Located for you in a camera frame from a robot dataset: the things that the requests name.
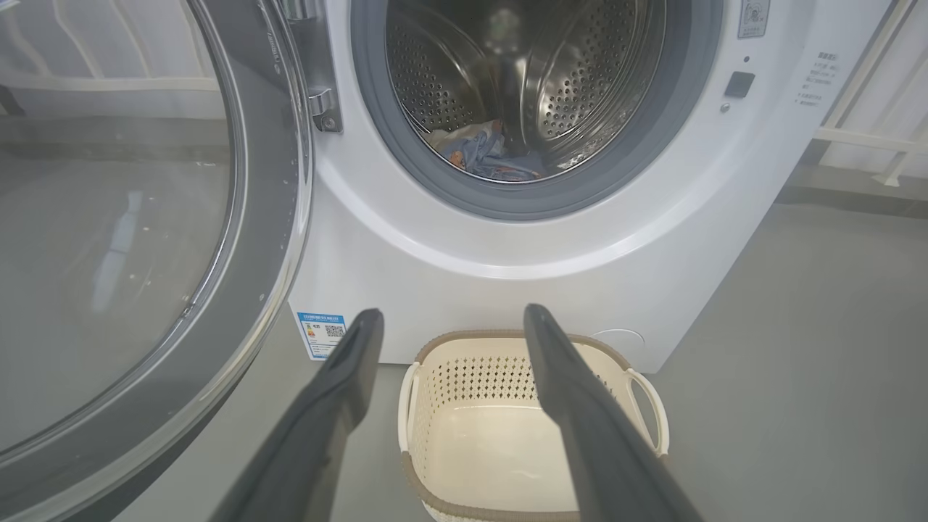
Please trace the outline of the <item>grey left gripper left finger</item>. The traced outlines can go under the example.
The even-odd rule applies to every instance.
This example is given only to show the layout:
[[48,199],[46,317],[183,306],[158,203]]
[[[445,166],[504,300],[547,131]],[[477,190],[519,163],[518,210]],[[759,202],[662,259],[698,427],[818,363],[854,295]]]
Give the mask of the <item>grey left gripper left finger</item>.
[[384,315],[363,310],[209,522],[329,522],[346,442],[368,412],[383,342]]

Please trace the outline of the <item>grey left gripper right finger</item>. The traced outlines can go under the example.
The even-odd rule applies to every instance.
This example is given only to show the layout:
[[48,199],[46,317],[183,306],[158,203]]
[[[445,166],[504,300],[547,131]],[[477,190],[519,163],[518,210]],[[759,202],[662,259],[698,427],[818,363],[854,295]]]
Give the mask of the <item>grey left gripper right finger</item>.
[[542,409],[559,426],[581,522],[703,522],[544,305],[523,315]]

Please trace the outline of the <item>black round glass washer door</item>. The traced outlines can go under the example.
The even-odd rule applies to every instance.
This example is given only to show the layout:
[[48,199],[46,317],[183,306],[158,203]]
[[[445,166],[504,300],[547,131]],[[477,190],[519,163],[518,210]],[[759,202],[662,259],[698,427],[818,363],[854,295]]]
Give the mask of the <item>black round glass washer door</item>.
[[0,0],[0,522],[72,518],[225,399],[312,143],[281,0]]

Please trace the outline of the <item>blue cartoon print garment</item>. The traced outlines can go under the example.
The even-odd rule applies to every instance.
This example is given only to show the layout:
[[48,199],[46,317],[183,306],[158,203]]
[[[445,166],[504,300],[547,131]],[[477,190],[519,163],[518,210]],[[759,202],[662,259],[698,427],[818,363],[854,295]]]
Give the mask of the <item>blue cartoon print garment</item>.
[[540,155],[529,152],[517,156],[508,151],[503,125],[498,120],[471,123],[468,140],[457,143],[457,149],[441,156],[454,168],[485,181],[502,183],[529,183],[548,176]]

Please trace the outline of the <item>blue garment with cream lining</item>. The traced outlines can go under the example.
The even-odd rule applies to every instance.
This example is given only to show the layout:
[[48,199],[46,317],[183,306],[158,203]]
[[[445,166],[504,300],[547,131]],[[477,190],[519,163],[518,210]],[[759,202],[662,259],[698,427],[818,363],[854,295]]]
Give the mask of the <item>blue garment with cream lining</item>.
[[468,128],[460,128],[453,131],[444,129],[435,129],[427,133],[421,133],[421,138],[440,156],[447,156],[451,149],[457,149],[458,142],[468,140]]

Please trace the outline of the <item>cream perforated laundry basket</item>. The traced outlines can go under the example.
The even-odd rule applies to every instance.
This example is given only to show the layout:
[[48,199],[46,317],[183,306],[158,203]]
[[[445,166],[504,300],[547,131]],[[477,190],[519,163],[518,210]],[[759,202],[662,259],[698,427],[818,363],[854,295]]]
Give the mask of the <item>cream perforated laundry basket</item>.
[[397,438],[435,522],[579,522],[560,429],[521,331],[451,331],[405,371]]

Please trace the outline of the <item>white front-load washing machine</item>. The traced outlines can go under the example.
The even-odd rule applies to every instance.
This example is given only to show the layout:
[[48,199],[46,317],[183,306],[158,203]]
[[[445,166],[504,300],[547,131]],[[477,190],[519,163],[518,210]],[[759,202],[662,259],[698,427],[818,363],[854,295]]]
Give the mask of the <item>white front-load washing machine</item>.
[[[407,365],[441,334],[520,330],[524,308],[537,303],[570,334],[636,331],[645,348],[627,359],[660,369],[831,112],[891,2],[770,0],[765,36],[738,39],[740,0],[724,1],[705,88],[650,167],[599,204],[514,222],[444,204],[399,165],[360,93],[352,0],[326,0],[344,130],[314,128],[310,225],[289,295],[295,323],[308,312],[342,316],[347,327],[378,308],[381,362]],[[793,102],[813,51],[840,57],[828,109]],[[745,99],[724,96],[735,70],[755,74]]]

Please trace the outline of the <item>silver door hinge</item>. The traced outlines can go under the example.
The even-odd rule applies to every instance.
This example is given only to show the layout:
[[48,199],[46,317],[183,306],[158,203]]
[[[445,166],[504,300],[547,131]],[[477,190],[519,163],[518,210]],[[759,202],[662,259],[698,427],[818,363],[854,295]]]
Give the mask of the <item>silver door hinge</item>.
[[326,0],[279,0],[296,44],[306,104],[316,129],[344,130]]

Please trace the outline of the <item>grey rubber door gasket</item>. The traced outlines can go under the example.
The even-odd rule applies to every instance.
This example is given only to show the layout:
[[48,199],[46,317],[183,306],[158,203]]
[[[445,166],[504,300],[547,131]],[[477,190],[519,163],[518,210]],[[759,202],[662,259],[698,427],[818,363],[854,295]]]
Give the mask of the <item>grey rubber door gasket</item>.
[[409,125],[397,101],[386,49],[389,0],[352,0],[352,58],[369,116],[407,174],[444,204],[475,217],[547,220],[584,210],[643,174],[669,146],[703,92],[721,38],[724,0],[667,0],[658,70],[623,132],[592,159],[527,184],[484,181],[445,163]]

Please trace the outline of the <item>blue energy label sticker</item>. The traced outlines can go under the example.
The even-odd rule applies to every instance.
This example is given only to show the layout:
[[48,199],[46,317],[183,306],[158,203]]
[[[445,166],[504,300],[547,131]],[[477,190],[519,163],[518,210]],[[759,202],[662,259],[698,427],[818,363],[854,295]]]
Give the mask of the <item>blue energy label sticker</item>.
[[308,356],[315,361],[327,360],[347,330],[345,318],[339,315],[297,312],[296,320]]

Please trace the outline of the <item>round white filter cover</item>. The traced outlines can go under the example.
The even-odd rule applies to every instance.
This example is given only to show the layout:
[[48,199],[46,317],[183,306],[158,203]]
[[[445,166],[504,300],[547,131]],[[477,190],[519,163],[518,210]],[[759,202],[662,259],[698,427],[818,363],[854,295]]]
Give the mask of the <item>round white filter cover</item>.
[[629,329],[608,329],[598,331],[592,337],[612,347],[616,352],[628,357],[645,348],[645,341],[636,331]]

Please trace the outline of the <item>perforated steel washer drum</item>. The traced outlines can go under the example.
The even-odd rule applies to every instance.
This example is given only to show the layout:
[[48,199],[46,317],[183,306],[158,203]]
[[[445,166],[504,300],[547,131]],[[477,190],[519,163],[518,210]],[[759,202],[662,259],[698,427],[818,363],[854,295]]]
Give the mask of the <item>perforated steel washer drum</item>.
[[544,181],[623,132],[658,70],[668,16],[667,0],[389,0],[392,88],[420,138],[500,121],[508,151],[540,155]]

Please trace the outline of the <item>white metal railing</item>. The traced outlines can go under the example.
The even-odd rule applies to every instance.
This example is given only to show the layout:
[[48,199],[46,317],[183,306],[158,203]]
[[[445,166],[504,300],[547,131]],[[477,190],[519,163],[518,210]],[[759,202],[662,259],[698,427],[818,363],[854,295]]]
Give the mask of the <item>white metal railing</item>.
[[891,0],[816,140],[821,165],[928,182],[928,0]]

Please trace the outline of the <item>printed text warning label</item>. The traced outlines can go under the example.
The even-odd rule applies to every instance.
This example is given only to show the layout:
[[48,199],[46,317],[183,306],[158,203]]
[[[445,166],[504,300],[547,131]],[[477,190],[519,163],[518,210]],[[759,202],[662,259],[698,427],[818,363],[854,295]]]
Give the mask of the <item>printed text warning label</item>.
[[813,51],[800,67],[800,80],[793,102],[805,108],[828,109],[836,95],[840,57],[826,51]]

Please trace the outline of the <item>small grey info sticker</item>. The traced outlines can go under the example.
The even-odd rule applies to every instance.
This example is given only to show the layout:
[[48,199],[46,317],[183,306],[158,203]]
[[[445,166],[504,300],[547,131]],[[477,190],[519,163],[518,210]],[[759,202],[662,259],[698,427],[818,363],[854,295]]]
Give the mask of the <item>small grey info sticker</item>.
[[738,39],[762,38],[768,27],[770,0],[740,0]]

